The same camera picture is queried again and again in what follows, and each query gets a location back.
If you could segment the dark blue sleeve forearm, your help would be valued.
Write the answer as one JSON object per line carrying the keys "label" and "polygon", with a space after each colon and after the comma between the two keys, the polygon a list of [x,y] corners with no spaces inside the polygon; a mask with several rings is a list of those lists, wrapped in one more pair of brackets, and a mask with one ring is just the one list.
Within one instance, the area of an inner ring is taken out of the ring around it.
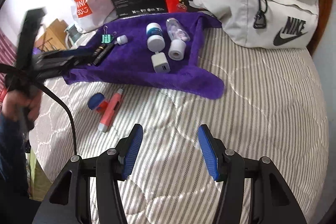
{"label": "dark blue sleeve forearm", "polygon": [[31,223],[26,157],[19,123],[1,115],[1,219]]}

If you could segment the person's left hand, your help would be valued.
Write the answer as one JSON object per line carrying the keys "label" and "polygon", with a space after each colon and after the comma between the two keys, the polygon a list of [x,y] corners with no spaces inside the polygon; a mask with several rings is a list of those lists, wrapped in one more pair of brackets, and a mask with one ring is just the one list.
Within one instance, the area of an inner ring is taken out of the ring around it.
{"label": "person's left hand", "polygon": [[33,98],[29,98],[24,93],[13,90],[5,95],[1,113],[5,118],[16,122],[19,119],[19,109],[27,107],[28,119],[34,122],[39,116],[41,101],[42,91],[37,91]]}

